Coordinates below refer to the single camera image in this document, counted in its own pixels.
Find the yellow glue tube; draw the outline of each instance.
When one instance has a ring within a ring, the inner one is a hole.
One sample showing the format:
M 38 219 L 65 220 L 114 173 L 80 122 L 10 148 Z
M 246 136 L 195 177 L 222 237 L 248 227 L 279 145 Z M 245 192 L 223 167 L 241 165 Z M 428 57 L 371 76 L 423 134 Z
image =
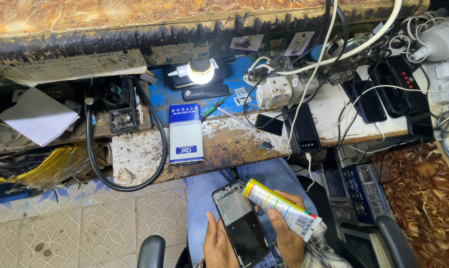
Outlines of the yellow glue tube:
M 274 208 L 279 211 L 289 229 L 307 242 L 322 218 L 300 208 L 278 193 L 251 179 L 246 184 L 244 195 L 263 210 Z

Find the charger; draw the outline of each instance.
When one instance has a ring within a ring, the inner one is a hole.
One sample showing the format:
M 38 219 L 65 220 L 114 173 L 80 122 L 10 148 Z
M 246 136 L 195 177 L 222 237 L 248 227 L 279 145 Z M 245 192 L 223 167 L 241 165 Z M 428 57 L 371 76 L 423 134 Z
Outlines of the charger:
M 290 109 L 285 106 L 283 113 L 286 113 L 297 105 L 292 106 Z M 287 136 L 290 135 L 292 122 L 296 117 L 295 110 L 283 115 L 284 124 L 286 125 Z M 322 145 L 319 141 L 319 135 L 317 134 L 316 125 L 312 118 L 311 109 L 308 104 L 303 104 L 297 119 L 295 121 L 292 138 L 291 138 L 291 150 L 294 155 L 305 155 L 306 153 L 317 153 L 322 150 Z

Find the screwdriver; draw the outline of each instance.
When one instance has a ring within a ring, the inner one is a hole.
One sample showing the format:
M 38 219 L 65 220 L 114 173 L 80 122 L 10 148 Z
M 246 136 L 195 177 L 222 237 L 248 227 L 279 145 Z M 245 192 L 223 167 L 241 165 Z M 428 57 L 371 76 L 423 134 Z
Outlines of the screwdriver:
M 212 112 L 214 112 L 218 107 L 220 107 L 220 105 L 223 104 L 223 102 L 229 98 L 229 96 L 233 95 L 233 93 L 229 94 L 228 96 L 226 96 L 226 98 L 219 100 L 217 103 L 215 103 L 214 105 L 211 106 L 211 108 L 208 109 L 208 111 L 206 111 L 206 113 L 204 113 L 201 116 L 201 121 L 203 121 L 205 118 L 207 118 Z

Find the led light bulb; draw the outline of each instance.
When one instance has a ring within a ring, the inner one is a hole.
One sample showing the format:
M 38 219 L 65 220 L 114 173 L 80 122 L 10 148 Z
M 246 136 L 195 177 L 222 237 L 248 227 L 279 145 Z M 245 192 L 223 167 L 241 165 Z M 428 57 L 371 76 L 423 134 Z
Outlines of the led light bulb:
M 200 85 L 210 82 L 213 79 L 213 75 L 215 75 L 215 69 L 209 59 L 190 61 L 187 66 L 187 72 L 191 81 Z

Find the tiled floor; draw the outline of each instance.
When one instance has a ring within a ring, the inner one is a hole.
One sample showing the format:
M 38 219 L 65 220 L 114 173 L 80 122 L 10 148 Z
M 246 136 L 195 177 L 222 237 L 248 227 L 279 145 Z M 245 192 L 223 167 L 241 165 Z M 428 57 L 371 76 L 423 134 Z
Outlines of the tiled floor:
M 135 268 L 150 235 L 166 241 L 164 268 L 186 246 L 182 180 L 134 193 L 100 181 L 0 204 L 0 268 Z

